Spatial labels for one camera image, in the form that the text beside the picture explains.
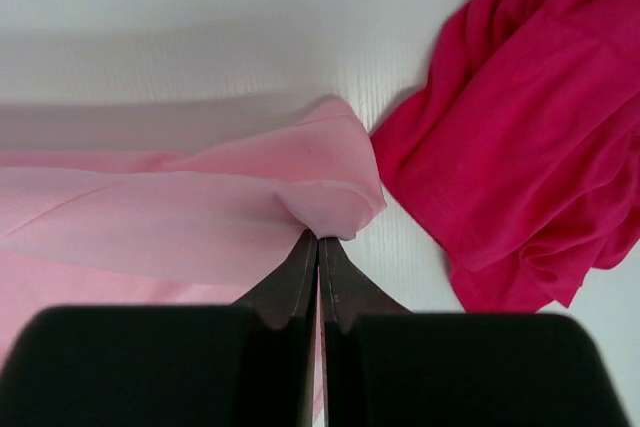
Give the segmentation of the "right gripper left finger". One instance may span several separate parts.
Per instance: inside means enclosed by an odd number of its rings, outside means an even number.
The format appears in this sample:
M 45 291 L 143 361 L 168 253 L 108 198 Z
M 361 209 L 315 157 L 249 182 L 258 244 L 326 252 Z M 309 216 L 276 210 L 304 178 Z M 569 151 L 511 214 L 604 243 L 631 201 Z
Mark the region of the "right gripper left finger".
M 308 426 L 317 238 L 229 305 L 56 306 L 1 373 L 5 426 Z

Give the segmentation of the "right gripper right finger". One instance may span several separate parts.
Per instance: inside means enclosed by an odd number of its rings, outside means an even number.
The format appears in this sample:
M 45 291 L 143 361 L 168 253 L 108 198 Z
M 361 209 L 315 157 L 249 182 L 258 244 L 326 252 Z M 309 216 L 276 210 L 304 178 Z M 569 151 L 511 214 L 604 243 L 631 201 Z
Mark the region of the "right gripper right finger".
M 599 352 L 557 314 L 408 311 L 318 246 L 330 426 L 625 426 Z

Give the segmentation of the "light pink t shirt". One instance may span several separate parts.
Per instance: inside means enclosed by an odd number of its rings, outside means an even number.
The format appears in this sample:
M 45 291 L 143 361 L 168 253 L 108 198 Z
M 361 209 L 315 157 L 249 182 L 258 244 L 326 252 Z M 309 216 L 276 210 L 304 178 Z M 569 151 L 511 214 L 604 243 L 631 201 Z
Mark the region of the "light pink t shirt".
M 331 100 L 199 153 L 1 154 L 1 368 L 56 306 L 229 305 L 300 236 L 351 240 L 385 206 L 368 134 Z

